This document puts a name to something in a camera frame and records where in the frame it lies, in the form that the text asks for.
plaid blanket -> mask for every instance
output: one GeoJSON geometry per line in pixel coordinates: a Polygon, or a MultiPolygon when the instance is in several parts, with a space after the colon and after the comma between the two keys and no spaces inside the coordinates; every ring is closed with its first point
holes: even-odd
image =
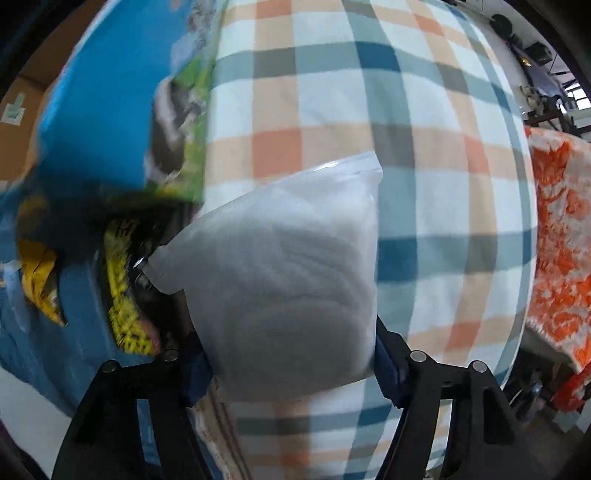
{"type": "MultiPolygon", "coordinates": [[[[535,190],[515,99],[471,20],[439,0],[230,0],[209,106],[203,212],[375,150],[380,317],[438,361],[481,359],[506,379],[531,295],[535,190]]],[[[375,378],[282,403],[212,391],[196,412],[222,473],[255,480],[374,478],[401,413],[375,378]]]]}

plastic bag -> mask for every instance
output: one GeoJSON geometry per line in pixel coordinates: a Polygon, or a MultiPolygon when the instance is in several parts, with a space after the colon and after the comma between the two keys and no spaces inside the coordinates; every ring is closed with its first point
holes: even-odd
{"type": "Polygon", "coordinates": [[[144,272],[184,290],[223,398],[286,400],[368,376],[381,177],[374,152],[311,168],[154,252],[144,272]]]}

